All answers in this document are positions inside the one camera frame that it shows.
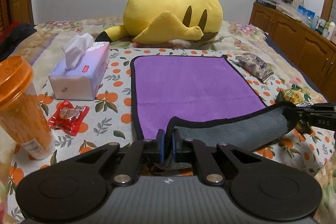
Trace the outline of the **purple and grey towel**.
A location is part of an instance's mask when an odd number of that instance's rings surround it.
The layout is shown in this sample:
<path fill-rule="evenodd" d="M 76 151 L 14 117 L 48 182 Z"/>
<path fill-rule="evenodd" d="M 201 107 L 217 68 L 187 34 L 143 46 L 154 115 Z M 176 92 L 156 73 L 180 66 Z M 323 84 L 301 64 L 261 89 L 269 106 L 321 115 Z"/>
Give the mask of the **purple and grey towel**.
<path fill-rule="evenodd" d="M 214 147 L 228 143 L 254 151 L 297 124 L 294 104 L 272 106 L 247 84 L 225 56 L 139 56 L 130 64 L 131 114 L 138 139 L 165 132 L 161 165 L 177 169 L 173 132 Z"/>

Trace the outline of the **green snack bag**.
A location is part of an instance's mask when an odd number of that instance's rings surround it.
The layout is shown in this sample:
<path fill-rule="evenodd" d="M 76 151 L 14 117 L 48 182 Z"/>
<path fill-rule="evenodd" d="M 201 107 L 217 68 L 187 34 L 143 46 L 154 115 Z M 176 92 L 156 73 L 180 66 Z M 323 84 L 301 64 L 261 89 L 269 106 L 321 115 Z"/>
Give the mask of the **green snack bag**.
<path fill-rule="evenodd" d="M 287 101 L 295 104 L 295 106 L 311 106 L 313 100 L 310 98 L 310 95 L 307 94 L 301 87 L 293 84 L 290 89 L 279 89 L 278 95 L 275 102 L 279 103 L 282 101 Z M 311 135 L 312 129 L 308 122 L 300 119 L 295 127 L 295 129 L 301 134 Z"/>

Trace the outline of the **wooden sideboard cabinet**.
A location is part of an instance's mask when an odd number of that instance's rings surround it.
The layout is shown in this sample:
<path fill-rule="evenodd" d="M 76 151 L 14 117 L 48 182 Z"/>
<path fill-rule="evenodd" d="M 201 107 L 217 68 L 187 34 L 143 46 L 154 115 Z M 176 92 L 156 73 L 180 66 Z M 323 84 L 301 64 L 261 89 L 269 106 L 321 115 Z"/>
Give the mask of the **wooden sideboard cabinet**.
<path fill-rule="evenodd" d="M 254 2 L 249 23 L 268 33 L 273 46 L 289 59 L 328 101 L 335 102 L 335 44 L 289 16 Z"/>

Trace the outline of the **orange print white cloth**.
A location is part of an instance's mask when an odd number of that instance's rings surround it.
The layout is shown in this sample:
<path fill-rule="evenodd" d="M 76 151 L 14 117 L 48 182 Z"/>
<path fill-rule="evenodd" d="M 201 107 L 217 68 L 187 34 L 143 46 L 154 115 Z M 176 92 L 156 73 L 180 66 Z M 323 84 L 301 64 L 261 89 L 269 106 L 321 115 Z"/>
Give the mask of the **orange print white cloth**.
<path fill-rule="evenodd" d="M 54 131 L 55 149 L 44 160 L 34 160 L 22 148 L 14 150 L 9 169 L 9 193 L 7 196 L 9 215 L 5 223 L 20 223 L 23 215 L 15 200 L 14 188 L 25 175 L 88 152 L 109 141 L 119 141 L 126 145 L 134 141 L 135 132 L 131 123 L 131 70 L 130 62 L 137 56 L 193 56 L 197 61 L 201 57 L 220 57 L 222 52 L 207 50 L 172 50 L 172 49 L 118 49 L 112 50 L 97 100 L 74 102 L 77 106 L 89 106 L 89 112 L 80 125 L 76 136 L 70 136 L 62 130 Z M 318 129 L 313 136 L 300 137 L 292 131 L 285 135 L 285 141 L 260 149 L 259 154 L 287 165 L 295 166 L 311 174 L 316 172 L 333 154 L 332 134 Z"/>

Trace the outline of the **red candy wrapper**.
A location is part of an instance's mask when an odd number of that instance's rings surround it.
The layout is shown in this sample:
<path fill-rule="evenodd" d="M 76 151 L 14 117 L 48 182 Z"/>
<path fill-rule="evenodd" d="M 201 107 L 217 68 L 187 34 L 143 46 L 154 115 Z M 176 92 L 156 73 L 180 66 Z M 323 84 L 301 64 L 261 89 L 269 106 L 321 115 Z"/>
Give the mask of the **red candy wrapper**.
<path fill-rule="evenodd" d="M 89 106 L 74 106 L 70 101 L 64 100 L 49 118 L 48 124 L 52 129 L 63 130 L 68 135 L 76 136 L 89 110 Z"/>

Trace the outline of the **purple snack packet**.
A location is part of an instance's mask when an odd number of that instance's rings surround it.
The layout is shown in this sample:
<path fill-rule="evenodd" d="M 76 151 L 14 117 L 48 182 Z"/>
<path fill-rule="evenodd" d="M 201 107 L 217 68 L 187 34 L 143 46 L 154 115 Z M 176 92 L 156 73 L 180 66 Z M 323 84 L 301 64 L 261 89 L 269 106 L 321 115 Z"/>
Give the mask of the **purple snack packet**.
<path fill-rule="evenodd" d="M 274 75 L 273 69 L 264 60 L 252 53 L 236 56 L 236 60 L 245 70 L 262 83 L 267 82 Z"/>

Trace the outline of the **blue and white box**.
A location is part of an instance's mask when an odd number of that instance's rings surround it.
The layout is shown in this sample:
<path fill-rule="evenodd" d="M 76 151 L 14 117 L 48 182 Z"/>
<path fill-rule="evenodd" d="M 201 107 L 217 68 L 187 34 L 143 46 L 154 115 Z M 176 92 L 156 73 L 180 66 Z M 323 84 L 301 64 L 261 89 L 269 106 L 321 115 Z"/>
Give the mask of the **blue and white box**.
<path fill-rule="evenodd" d="M 313 19 L 315 17 L 315 12 L 304 8 L 302 5 L 299 5 L 297 8 L 298 13 L 301 16 L 301 22 L 309 27 L 311 27 L 313 23 Z"/>

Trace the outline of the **lilac tissue box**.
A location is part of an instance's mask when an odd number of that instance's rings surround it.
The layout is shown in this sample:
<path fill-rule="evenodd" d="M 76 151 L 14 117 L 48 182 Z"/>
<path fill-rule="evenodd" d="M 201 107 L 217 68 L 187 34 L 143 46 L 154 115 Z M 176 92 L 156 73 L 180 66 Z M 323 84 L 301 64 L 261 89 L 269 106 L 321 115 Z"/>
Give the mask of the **lilac tissue box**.
<path fill-rule="evenodd" d="M 62 47 L 64 59 L 50 73 L 58 100 L 92 101 L 109 63 L 109 43 L 95 42 L 92 35 L 76 35 Z"/>

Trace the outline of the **yellow Pikachu plush toy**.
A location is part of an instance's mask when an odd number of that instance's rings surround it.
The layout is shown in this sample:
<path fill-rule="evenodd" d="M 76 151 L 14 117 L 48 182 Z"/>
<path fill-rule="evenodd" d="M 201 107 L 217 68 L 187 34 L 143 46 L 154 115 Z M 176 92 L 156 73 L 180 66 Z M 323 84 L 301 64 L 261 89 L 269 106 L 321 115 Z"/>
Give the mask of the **yellow Pikachu plush toy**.
<path fill-rule="evenodd" d="M 134 43 L 161 44 L 169 40 L 213 41 L 220 31 L 223 10 L 218 0 L 126 0 L 122 24 L 107 28 L 98 42 L 130 36 Z"/>

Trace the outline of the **floral bed sheet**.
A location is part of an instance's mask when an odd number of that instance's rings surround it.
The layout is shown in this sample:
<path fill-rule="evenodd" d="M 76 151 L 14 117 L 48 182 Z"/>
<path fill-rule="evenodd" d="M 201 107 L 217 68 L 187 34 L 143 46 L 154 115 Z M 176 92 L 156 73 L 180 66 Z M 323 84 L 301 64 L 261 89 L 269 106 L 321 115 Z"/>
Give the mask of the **floral bed sheet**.
<path fill-rule="evenodd" d="M 76 35 L 89 33 L 92 36 L 98 36 L 104 28 L 115 26 L 118 23 L 117 18 L 42 23 L 35 27 L 34 34 L 24 39 L 16 47 L 14 54 L 23 56 L 33 67 L 34 85 L 43 113 L 46 116 L 51 116 L 59 103 L 53 95 L 48 76 L 64 57 L 62 46 Z M 308 80 L 304 79 L 303 74 L 275 51 L 265 33 L 254 26 L 225 21 L 222 23 L 216 40 L 203 46 L 197 46 L 189 42 L 169 42 L 161 46 L 145 47 L 134 46 L 123 39 L 110 46 L 110 56 L 112 50 L 118 49 L 218 51 L 222 52 L 222 55 L 227 55 L 230 61 L 234 61 L 237 55 L 254 53 L 270 65 L 274 70 L 274 75 L 267 83 L 263 84 L 246 71 L 242 71 L 241 74 L 267 105 L 274 104 L 279 89 L 291 88 L 293 84 L 301 87 L 314 102 L 324 101 L 324 97 Z M 313 136 L 318 129 L 320 128 L 313 128 L 311 135 L 300 135 L 299 133 L 298 135 L 300 137 Z M 319 223 L 335 223 L 335 140 L 333 132 L 328 132 L 332 134 L 331 140 L 334 141 L 333 154 L 316 174 L 305 171 L 314 176 L 322 186 L 323 198 L 315 214 L 315 220 Z M 272 144 L 283 143 L 285 141 L 284 137 Z M 1 132 L 1 223 L 5 223 L 5 219 L 9 217 L 7 213 L 9 169 L 16 147 L 19 146 L 13 142 L 7 133 Z"/>

